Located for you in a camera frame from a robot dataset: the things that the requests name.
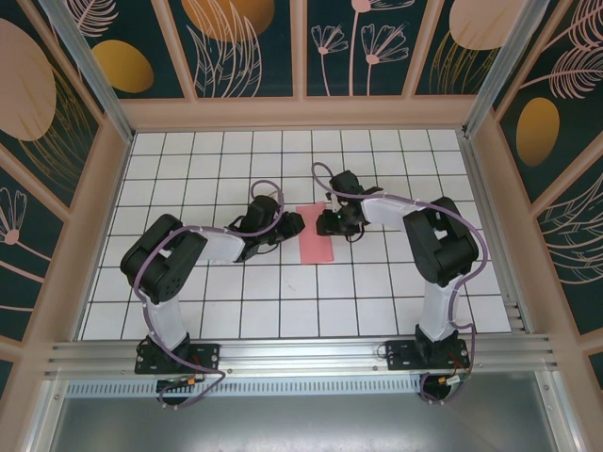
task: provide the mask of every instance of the yellow oval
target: yellow oval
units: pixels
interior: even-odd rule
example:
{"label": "yellow oval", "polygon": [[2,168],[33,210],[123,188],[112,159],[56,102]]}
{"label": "yellow oval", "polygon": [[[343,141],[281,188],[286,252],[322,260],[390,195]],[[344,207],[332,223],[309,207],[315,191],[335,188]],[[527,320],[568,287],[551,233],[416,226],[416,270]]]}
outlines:
{"label": "yellow oval", "polygon": [[153,85],[151,64],[132,45],[122,40],[104,40],[92,49],[113,88],[125,92],[143,92]]}
{"label": "yellow oval", "polygon": [[545,161],[559,135],[559,112],[543,97],[528,102],[517,123],[517,153],[531,167]]}
{"label": "yellow oval", "polygon": [[244,36],[235,30],[236,20],[231,3],[241,22],[244,17],[247,18],[257,36],[272,23],[274,0],[182,0],[182,7],[190,21],[206,36],[227,42],[241,41]]}

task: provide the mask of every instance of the line art plant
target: line art plant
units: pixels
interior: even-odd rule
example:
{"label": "line art plant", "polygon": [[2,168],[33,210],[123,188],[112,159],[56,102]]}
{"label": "line art plant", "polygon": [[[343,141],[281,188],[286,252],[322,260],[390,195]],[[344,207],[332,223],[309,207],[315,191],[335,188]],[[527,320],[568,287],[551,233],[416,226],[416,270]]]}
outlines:
{"label": "line art plant", "polygon": [[[354,19],[351,26],[350,43],[345,40],[341,24],[327,25],[324,30],[320,25],[311,28],[312,39],[320,54],[322,79],[327,96],[331,96],[327,72],[325,69],[325,56],[337,52],[350,50],[350,66],[348,69],[348,92],[354,95],[354,57],[356,39],[358,35],[358,21],[361,14],[370,11],[386,11],[408,8],[415,0],[350,0],[354,10]],[[406,42],[403,29],[405,24],[399,26],[384,25],[376,32],[375,24],[365,25],[360,30],[365,60],[367,62],[367,96],[370,95],[370,78],[373,66],[382,63],[400,61],[409,56],[408,47],[402,47]]]}
{"label": "line art plant", "polygon": [[603,279],[603,174],[572,200],[549,206],[540,226],[562,283]]}
{"label": "line art plant", "polygon": [[[26,207],[27,196],[20,190],[16,190],[14,196],[11,197],[10,192],[6,187],[0,188],[0,247],[17,246],[44,261],[50,262],[51,258],[49,256],[33,250],[21,241],[21,229],[24,222]],[[28,278],[36,283],[44,282],[44,278],[3,260],[0,260],[0,266],[19,275],[19,277]],[[21,308],[4,304],[0,304],[0,309],[7,311],[33,311],[33,308]]]}
{"label": "line art plant", "polygon": [[252,23],[230,3],[229,21],[216,0],[188,0],[193,23],[187,25],[195,44],[197,64],[193,82],[201,97],[254,97],[262,82],[262,52]]}

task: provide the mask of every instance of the pink towel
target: pink towel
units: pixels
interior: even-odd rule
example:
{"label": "pink towel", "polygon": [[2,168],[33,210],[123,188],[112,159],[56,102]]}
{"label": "pink towel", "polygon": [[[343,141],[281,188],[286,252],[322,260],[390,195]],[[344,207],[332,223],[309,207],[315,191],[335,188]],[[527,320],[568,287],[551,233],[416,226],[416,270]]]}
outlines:
{"label": "pink towel", "polygon": [[300,205],[296,209],[305,223],[305,228],[299,235],[302,264],[322,264],[334,260],[331,238],[317,234],[317,218],[325,207],[324,202],[317,202],[312,205]]}

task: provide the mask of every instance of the white tile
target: white tile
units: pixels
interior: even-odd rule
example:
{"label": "white tile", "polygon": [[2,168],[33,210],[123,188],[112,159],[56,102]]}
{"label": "white tile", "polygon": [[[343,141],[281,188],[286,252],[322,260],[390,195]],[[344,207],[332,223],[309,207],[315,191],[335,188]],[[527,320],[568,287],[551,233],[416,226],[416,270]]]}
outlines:
{"label": "white tile", "polygon": [[243,301],[241,338],[279,336],[278,301]]}
{"label": "white tile", "polygon": [[502,297],[470,297],[478,332],[511,332]]}
{"label": "white tile", "polygon": [[180,219],[185,225],[211,226],[214,220],[214,206],[185,205]]}
{"label": "white tile", "polygon": [[221,153],[223,132],[198,132],[192,153]]}
{"label": "white tile", "polygon": [[427,130],[400,130],[399,138],[404,151],[430,151],[432,149]]}
{"label": "white tile", "polygon": [[370,134],[368,130],[342,130],[344,152],[370,152]]}
{"label": "white tile", "polygon": [[126,179],[154,179],[159,166],[159,156],[135,155],[130,159]]}
{"label": "white tile", "polygon": [[312,174],[312,155],[310,153],[283,154],[284,176],[309,176]]}
{"label": "white tile", "polygon": [[356,176],[372,176],[375,174],[373,153],[344,153],[343,160],[346,170]]}
{"label": "white tile", "polygon": [[398,333],[394,300],[358,299],[356,306],[361,336],[387,336]]}
{"label": "white tile", "polygon": [[218,204],[247,204],[249,179],[220,179]]}
{"label": "white tile", "polygon": [[408,178],[406,176],[379,176],[379,187],[391,195],[398,195],[404,198],[410,198],[411,192],[408,187]]}
{"label": "white tile", "polygon": [[121,235],[144,233],[148,213],[148,207],[118,207],[111,233]]}
{"label": "white tile", "polygon": [[432,153],[405,153],[404,162],[409,176],[437,174]]}
{"label": "white tile", "polygon": [[202,301],[180,303],[180,313],[182,314],[182,321],[188,334],[190,334],[190,338],[199,339],[204,303]]}
{"label": "white tile", "polygon": [[387,262],[383,233],[366,233],[351,245],[354,263]]}
{"label": "white tile", "polygon": [[[343,158],[341,156],[341,153],[313,153],[312,161],[314,163],[320,162],[325,164],[335,175],[339,174],[340,172],[343,172],[344,170]],[[322,168],[318,168],[317,171],[318,174],[321,174],[321,171],[326,172],[325,169]],[[312,175],[311,169],[308,169],[307,174]],[[328,183],[328,179],[325,178],[323,182]]]}
{"label": "white tile", "polygon": [[466,174],[461,153],[433,153],[440,175]]}
{"label": "white tile", "polygon": [[498,287],[497,274],[494,271],[494,266],[491,262],[486,264],[485,269],[478,276],[465,284],[467,293],[471,295],[498,295],[500,288]]}
{"label": "white tile", "polygon": [[119,205],[149,205],[155,181],[125,181]]}
{"label": "white tile", "polygon": [[192,140],[195,134],[192,132],[171,132],[166,135],[163,145],[163,154],[167,153],[191,153]]}
{"label": "white tile", "polygon": [[402,153],[375,153],[377,176],[403,176],[406,174]]}
{"label": "white tile", "polygon": [[350,243],[345,237],[331,237],[331,246],[333,247],[333,263],[348,264],[351,262]]}
{"label": "white tile", "polygon": [[318,311],[321,336],[358,334],[356,303],[353,299],[321,299]]}
{"label": "white tile", "polygon": [[281,262],[283,264],[301,264],[300,239],[289,238],[281,244]]}
{"label": "white tile", "polygon": [[121,339],[128,303],[92,303],[84,340]]}
{"label": "white tile", "polygon": [[389,262],[414,262],[408,235],[402,231],[385,232]]}
{"label": "white tile", "polygon": [[282,140],[283,137],[280,130],[273,132],[253,132],[253,152],[280,153]]}
{"label": "white tile", "polygon": [[132,154],[160,155],[166,134],[137,134]]}
{"label": "white tile", "polygon": [[220,173],[219,155],[193,155],[190,159],[188,177],[217,178]]}
{"label": "white tile", "polygon": [[423,298],[396,299],[396,319],[399,334],[415,334],[416,324],[423,313]]}
{"label": "white tile", "polygon": [[455,202],[455,204],[461,213],[461,217],[469,221],[476,228],[481,229],[480,214],[474,202]]}
{"label": "white tile", "polygon": [[186,180],[162,180],[155,182],[152,205],[182,205]]}
{"label": "white tile", "polygon": [[142,303],[140,301],[132,301],[128,306],[128,314],[125,317],[123,324],[123,340],[141,340],[149,333],[144,315],[142,313]]}
{"label": "white tile", "polygon": [[118,268],[101,268],[93,301],[128,301],[130,284]]}
{"label": "white tile", "polygon": [[467,176],[441,176],[444,195],[453,201],[473,201],[473,192]]}
{"label": "white tile", "polygon": [[400,151],[397,130],[371,130],[370,140],[373,151]]}
{"label": "white tile", "polygon": [[120,266],[122,258],[140,238],[139,235],[117,235],[108,240],[103,266]]}
{"label": "white tile", "polygon": [[456,151],[459,140],[453,130],[430,130],[430,140],[434,151]]}
{"label": "white tile", "polygon": [[278,299],[279,267],[246,266],[243,299]]}
{"label": "white tile", "polygon": [[249,178],[252,155],[223,155],[220,163],[220,177],[247,177]]}
{"label": "white tile", "polygon": [[161,155],[157,179],[186,178],[189,161],[189,155]]}
{"label": "white tile", "polygon": [[241,299],[243,266],[211,266],[205,299]]}
{"label": "white tile", "polygon": [[194,179],[187,181],[185,204],[215,204],[216,179]]}
{"label": "white tile", "polygon": [[313,202],[312,178],[295,177],[283,179],[283,194],[285,195],[286,202]]}
{"label": "white tile", "polygon": [[340,153],[341,133],[338,130],[313,130],[313,153]]}
{"label": "white tile", "polygon": [[281,301],[281,337],[318,336],[318,307],[315,299]]}
{"label": "white tile", "polygon": [[250,153],[253,132],[224,132],[223,153]]}
{"label": "white tile", "polygon": [[281,155],[255,153],[252,158],[252,177],[281,177]]}
{"label": "white tile", "polygon": [[203,301],[205,295],[205,277],[207,268],[196,266],[188,275],[184,287],[180,290],[178,297],[182,301]]}
{"label": "white tile", "polygon": [[204,320],[201,326],[201,338],[237,338],[240,316],[240,301],[206,301],[204,305]]}
{"label": "white tile", "polygon": [[318,296],[321,299],[354,297],[351,266],[318,266]]}
{"label": "white tile", "polygon": [[281,299],[313,299],[317,296],[314,266],[281,267]]}
{"label": "white tile", "polygon": [[442,198],[442,188],[437,176],[408,176],[414,200],[427,202]]}
{"label": "white tile", "polygon": [[247,208],[244,205],[217,205],[214,217],[215,228],[224,228],[232,223],[236,217],[245,215]]}
{"label": "white tile", "polygon": [[312,133],[309,130],[290,130],[283,132],[284,153],[312,152]]}
{"label": "white tile", "polygon": [[358,298],[392,296],[387,264],[354,264],[354,279]]}
{"label": "white tile", "polygon": [[425,295],[425,280],[412,264],[391,264],[392,284],[395,297],[422,297]]}

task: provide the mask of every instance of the purple cable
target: purple cable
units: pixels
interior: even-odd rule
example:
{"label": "purple cable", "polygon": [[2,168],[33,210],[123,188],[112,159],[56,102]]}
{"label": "purple cable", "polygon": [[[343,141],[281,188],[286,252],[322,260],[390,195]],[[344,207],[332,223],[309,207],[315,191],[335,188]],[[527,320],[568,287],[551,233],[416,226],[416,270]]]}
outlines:
{"label": "purple cable", "polygon": [[140,281],[142,280],[142,275],[144,275],[144,272],[147,270],[147,268],[149,267],[149,265],[151,264],[153,259],[155,259],[155,257],[161,252],[161,250],[163,250],[163,247],[165,247],[170,241],[172,241],[177,235],[179,235],[181,233],[185,233],[187,231],[194,231],[194,232],[209,231],[212,233],[231,234],[231,235],[235,235],[238,237],[257,237],[259,235],[267,233],[268,231],[270,231],[271,229],[276,227],[278,222],[281,220],[281,217],[283,216],[283,212],[285,211],[285,196],[283,195],[283,190],[281,190],[281,188],[279,186],[277,186],[276,184],[274,184],[272,181],[262,179],[260,181],[256,181],[251,186],[250,192],[252,194],[252,198],[255,198],[255,195],[253,192],[254,192],[255,187],[258,186],[259,184],[268,184],[270,186],[273,186],[276,189],[276,193],[277,193],[278,200],[279,200],[279,205],[280,205],[279,212],[278,212],[276,218],[274,219],[274,221],[272,221],[272,223],[268,227],[266,227],[256,233],[248,233],[247,234],[247,233],[238,233],[235,231],[229,231],[227,229],[221,229],[221,228],[201,227],[201,226],[183,226],[182,228],[179,228],[175,231],[170,232],[168,234],[168,236],[166,238],[164,238],[155,247],[155,249],[153,251],[151,251],[151,253],[149,254],[149,257],[147,257],[146,260],[142,263],[142,266],[140,266],[140,270],[137,273],[136,278],[134,279],[134,284],[133,284],[134,293],[142,302],[142,312],[144,315],[144,321],[146,322],[147,327],[149,328],[149,334],[154,339],[154,341],[157,343],[157,345],[164,351],[164,353],[166,353],[170,358],[172,358],[177,363],[184,365],[186,367],[189,367],[190,369],[195,370],[196,372],[203,372],[204,374],[220,375],[220,377],[216,381],[211,383],[199,395],[196,395],[192,398],[188,398],[187,400],[185,400],[184,402],[182,402],[179,405],[168,405],[167,403],[165,403],[165,401],[163,399],[163,395],[166,393],[166,391],[170,390],[170,388],[172,388],[173,386],[165,387],[159,393],[159,401],[163,405],[164,409],[170,407],[172,410],[178,410],[179,408],[186,408],[186,407],[189,407],[190,405],[198,402],[209,391],[211,391],[215,386],[217,386],[223,379],[225,379],[226,374],[218,369],[211,369],[209,367],[203,367],[201,365],[195,365],[193,363],[189,363],[188,361],[185,361],[182,358],[174,355],[171,352],[171,350],[165,345],[163,340],[156,333],[155,327],[153,326],[153,322],[151,321],[151,317],[149,315],[149,311],[147,310],[147,303],[149,302],[149,300],[147,299],[147,297],[144,294],[142,294],[140,292]]}
{"label": "purple cable", "polygon": [[[324,169],[327,170],[327,172],[329,173],[329,176],[331,178],[333,178],[333,172],[331,171],[331,169],[326,166],[324,163],[321,162],[316,162],[312,165],[312,177],[313,179],[316,181],[316,183],[323,188],[324,190],[328,191],[329,193],[341,197],[341,198],[348,198],[351,200],[368,200],[368,199],[375,199],[375,198],[385,198],[388,200],[394,200],[394,201],[398,201],[398,202],[403,202],[405,204],[411,204],[411,205],[416,205],[417,207],[426,207],[426,208],[430,208],[432,210],[441,212],[449,217],[452,217],[458,221],[460,221],[461,223],[463,223],[464,226],[467,227],[467,229],[469,229],[469,231],[471,231],[471,233],[473,235],[476,236],[476,238],[478,239],[478,241],[480,242],[480,246],[481,246],[481,252],[483,254],[483,260],[481,261],[480,265],[475,269],[475,271],[469,273],[468,275],[466,275],[464,278],[460,279],[458,282],[456,282],[456,284],[454,284],[454,288],[452,289],[452,294],[450,294],[450,301],[448,303],[448,322],[450,323],[450,325],[452,325],[454,328],[456,328],[457,330],[466,330],[467,328],[471,329],[471,357],[469,359],[469,369],[467,371],[467,373],[471,373],[472,369],[473,369],[473,361],[475,358],[475,336],[476,336],[476,331],[475,331],[475,325],[473,323],[468,323],[466,325],[458,325],[453,318],[453,312],[454,312],[454,301],[456,299],[456,296],[459,292],[459,289],[461,288],[461,286],[465,283],[467,283],[468,281],[472,280],[473,278],[475,278],[476,276],[478,276],[486,267],[486,264],[488,262],[488,246],[486,245],[486,242],[484,240],[484,238],[481,236],[480,232],[477,230],[477,228],[475,226],[473,226],[471,223],[469,223],[466,219],[464,219],[463,217],[461,217],[459,214],[457,214],[456,212],[452,212],[451,210],[447,209],[446,207],[441,207],[439,205],[435,205],[435,204],[431,204],[430,202],[423,202],[423,201],[414,201],[411,200],[409,198],[404,198],[401,196],[397,196],[397,195],[388,195],[386,193],[375,193],[372,195],[351,195],[349,193],[342,193],[339,191],[335,191],[333,190],[331,187],[326,186],[325,184],[323,184],[320,179],[318,178],[317,174],[316,174],[316,167],[322,167]],[[423,390],[423,387],[425,385],[425,380],[427,379],[427,377],[430,375],[429,372],[427,372],[426,374],[423,374],[421,376],[421,382],[419,385],[419,389],[420,389],[420,396],[423,400],[425,400],[426,402],[440,402],[441,404],[444,404],[443,400],[439,400],[427,393],[425,393],[425,391]],[[450,400],[454,399],[461,391],[461,387],[463,387],[463,385],[461,384],[460,387],[454,392],[454,394],[452,394],[451,396],[448,397],[448,402],[450,402]]]}

